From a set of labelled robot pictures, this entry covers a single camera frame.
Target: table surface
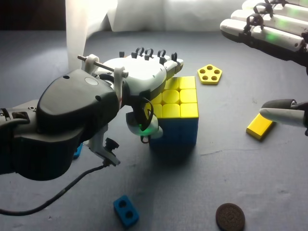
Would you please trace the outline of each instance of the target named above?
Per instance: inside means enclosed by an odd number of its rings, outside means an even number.
[[[178,53],[178,76],[197,76],[212,64],[223,71],[217,86],[196,79],[199,130],[196,147],[153,153],[126,126],[124,107],[105,137],[120,144],[121,164],[91,173],[43,211],[26,217],[0,216],[2,231],[121,231],[113,201],[128,195],[140,213],[132,231],[217,231],[216,209],[240,206],[246,231],[303,231],[308,225],[308,153],[303,128],[277,124],[263,142],[245,129],[268,100],[307,100],[304,67],[237,44],[220,33],[111,33],[88,39],[85,55],[101,61],[137,47]],[[65,32],[0,32],[0,105],[38,99],[67,72]],[[18,174],[0,176],[0,207],[27,210],[41,205],[101,160],[83,148],[61,177],[45,182]]]

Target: rubik's cube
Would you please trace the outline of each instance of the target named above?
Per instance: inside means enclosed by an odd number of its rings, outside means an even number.
[[[172,77],[151,103],[164,132],[163,137],[150,139],[151,147],[196,144],[199,113],[194,76]]]

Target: dark brown round cookie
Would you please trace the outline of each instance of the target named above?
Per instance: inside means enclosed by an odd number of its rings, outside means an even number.
[[[245,215],[237,205],[226,203],[217,209],[216,223],[223,231],[242,231],[245,226]]]

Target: white fabric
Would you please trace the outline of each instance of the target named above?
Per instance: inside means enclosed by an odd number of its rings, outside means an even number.
[[[113,31],[218,31],[243,0],[66,0],[70,70],[81,67],[88,36],[101,29],[108,12]]]

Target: yellow block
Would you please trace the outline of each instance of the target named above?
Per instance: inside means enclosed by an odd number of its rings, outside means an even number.
[[[194,76],[184,76],[179,78],[180,89],[196,89],[196,80]]]
[[[169,103],[163,105],[163,118],[180,118],[180,105]]]
[[[180,102],[180,94],[177,90],[166,90],[163,92],[163,103],[179,103]]]
[[[258,114],[247,127],[246,132],[257,140],[261,140],[272,124],[273,121],[270,121]]]
[[[180,102],[181,103],[196,103],[197,102],[197,91],[196,89],[183,89],[180,91]]]
[[[202,84],[218,84],[222,70],[209,64],[198,70],[198,75]]]
[[[181,108],[181,117],[182,118],[198,118],[198,104],[197,103],[182,103]]]
[[[153,109],[154,109],[154,114],[158,119],[163,117],[163,106],[161,104],[153,104]]]
[[[160,104],[162,103],[162,93],[159,93],[159,95],[156,96],[156,98],[151,100],[152,104]]]
[[[179,89],[179,78],[172,77],[166,81],[165,90],[178,90]]]

